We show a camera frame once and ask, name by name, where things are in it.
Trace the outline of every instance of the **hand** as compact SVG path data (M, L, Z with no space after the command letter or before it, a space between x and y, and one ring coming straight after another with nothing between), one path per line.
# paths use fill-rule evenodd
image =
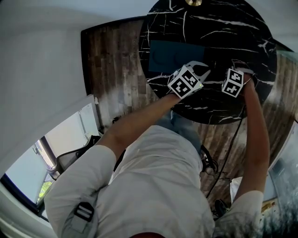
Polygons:
M251 74L249 74L249 73L244 74L244 83L245 83L244 88L243 88L244 94L245 94L246 91L255 89L255 83L252 79Z
M169 94L165 95L164 97L169 98L175 104L177 104L181 101L180 97L178 97L178 95L176 95L176 93L174 93L173 91L171 91Z

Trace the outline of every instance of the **person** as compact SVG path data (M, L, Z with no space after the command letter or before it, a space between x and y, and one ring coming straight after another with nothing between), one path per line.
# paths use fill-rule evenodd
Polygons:
M253 80L245 85L244 98L244 174L223 217L214 221L200 191L198 135L191 121L169 113L180 99L168 94L118 120L58 178L45 197L47 217L55 233L58 237L80 237L86 223L82 226L74 221L73 213L78 213L83 199L94 194L94 237L98 238L223 237L227 227L257 225L269 166L269 139ZM76 231L69 235L71 228Z

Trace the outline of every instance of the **white t-shirt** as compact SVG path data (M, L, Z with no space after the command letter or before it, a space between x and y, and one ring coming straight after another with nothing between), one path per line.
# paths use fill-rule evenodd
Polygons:
M99 190L98 238L129 238L143 232L165 238L217 237L227 224L254 221L263 194L251 191L214 222L200 190L202 162L193 145L166 128L151 126L130 145L108 185L116 163L105 146L93 146L57 180L46 196L56 233L83 195Z

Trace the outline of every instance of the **black marble table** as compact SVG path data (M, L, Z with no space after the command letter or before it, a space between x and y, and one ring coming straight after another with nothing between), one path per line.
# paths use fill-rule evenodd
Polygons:
M151 40L205 47L203 63L211 73L204 88L173 107L192 121L227 124L240 120L243 96L234 98L221 92L226 71L235 64L255 73L261 103L273 87L277 69L275 43L264 20L244 0L203 0L198 7L189 6L185 0L159 0L152 7L140 32L139 55L147 83L161 98L169 92L170 73L149 71Z

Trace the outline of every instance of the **white wall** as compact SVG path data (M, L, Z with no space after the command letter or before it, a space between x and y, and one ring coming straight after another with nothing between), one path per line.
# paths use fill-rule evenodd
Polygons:
M87 143L87 139L84 135L79 113L76 112L49 131L46 134L46 139L56 157L83 147Z
M109 21L147 15L156 2L157 0L3 0L0 7L0 32L11 35L20 31L57 28L83 30Z
M85 136L90 138L92 135L99 136L99 121L97 116L97 111L95 103L88 104L79 111L82 125L85 128Z
M29 140L30 134L86 97L80 48L79 31L30 32L1 40L1 159L20 143L28 149L39 139ZM13 162L0 161L1 172Z
M265 20L273 38L298 52L297 0L246 0Z

